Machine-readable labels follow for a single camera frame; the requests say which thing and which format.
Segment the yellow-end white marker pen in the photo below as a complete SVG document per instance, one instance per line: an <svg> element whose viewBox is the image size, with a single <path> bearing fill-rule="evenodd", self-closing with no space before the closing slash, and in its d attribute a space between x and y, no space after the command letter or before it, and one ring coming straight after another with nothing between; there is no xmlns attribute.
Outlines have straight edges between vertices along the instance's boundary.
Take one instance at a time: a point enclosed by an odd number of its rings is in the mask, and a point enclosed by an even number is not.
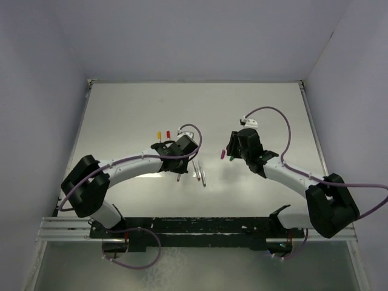
<svg viewBox="0 0 388 291"><path fill-rule="evenodd" d="M160 131L158 131L157 133L157 139L158 139L158 143L162 142L162 133Z"/></svg>

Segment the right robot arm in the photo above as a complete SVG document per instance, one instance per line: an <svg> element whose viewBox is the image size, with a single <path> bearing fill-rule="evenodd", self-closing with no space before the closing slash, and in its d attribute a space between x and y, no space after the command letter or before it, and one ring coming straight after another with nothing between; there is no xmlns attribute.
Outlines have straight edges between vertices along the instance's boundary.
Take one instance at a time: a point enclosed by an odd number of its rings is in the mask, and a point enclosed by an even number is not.
<svg viewBox="0 0 388 291"><path fill-rule="evenodd" d="M284 237L294 228L312 228L321 236L332 238L360 218L359 208L342 177L333 173L315 181L310 175L288 169L279 154L263 148L255 129L233 131L226 155L244 160L252 173L278 182L305 199L305 210L286 204L270 214L270 232L276 237Z"/></svg>

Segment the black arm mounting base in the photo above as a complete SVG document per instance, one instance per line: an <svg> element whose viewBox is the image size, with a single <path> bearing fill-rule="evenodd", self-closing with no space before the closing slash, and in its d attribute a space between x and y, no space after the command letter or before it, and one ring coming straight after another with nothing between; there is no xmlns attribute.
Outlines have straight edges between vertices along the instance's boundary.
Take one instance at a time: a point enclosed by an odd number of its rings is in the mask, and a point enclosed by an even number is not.
<svg viewBox="0 0 388 291"><path fill-rule="evenodd" d="M300 228L282 229L268 217L124 218L125 228L109 230L90 219L90 237L120 239L102 242L110 253L145 252L149 247L246 248L292 250L291 239L303 238Z"/></svg>

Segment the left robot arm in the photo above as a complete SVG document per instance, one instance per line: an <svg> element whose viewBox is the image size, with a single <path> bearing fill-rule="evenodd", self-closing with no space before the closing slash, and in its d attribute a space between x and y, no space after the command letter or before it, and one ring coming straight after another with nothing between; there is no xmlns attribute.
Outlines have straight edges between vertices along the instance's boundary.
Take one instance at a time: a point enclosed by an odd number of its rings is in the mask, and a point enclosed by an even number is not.
<svg viewBox="0 0 388 291"><path fill-rule="evenodd" d="M105 200L109 189L141 175L172 172L187 173L187 166L199 145L181 134L176 141L158 142L145 151L122 159L103 161L93 155L79 160L61 184L65 202L80 218L89 217L103 226L105 233L117 238L124 233L125 221L119 210Z"/></svg>

